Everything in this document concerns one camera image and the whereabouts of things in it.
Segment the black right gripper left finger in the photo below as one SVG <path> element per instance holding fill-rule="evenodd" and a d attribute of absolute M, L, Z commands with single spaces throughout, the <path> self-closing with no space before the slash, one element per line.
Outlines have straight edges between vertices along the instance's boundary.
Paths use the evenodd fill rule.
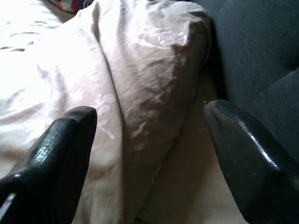
<path fill-rule="evenodd" d="M 69 110 L 0 180 L 3 224 L 70 224 L 89 167 L 97 112 Z"/>

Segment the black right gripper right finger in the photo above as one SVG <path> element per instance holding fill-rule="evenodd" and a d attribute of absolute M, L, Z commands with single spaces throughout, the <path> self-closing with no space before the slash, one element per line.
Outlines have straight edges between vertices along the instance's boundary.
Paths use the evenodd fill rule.
<path fill-rule="evenodd" d="M 204 104 L 216 156 L 250 224 L 299 221 L 299 165 L 260 121 L 226 100 Z"/>

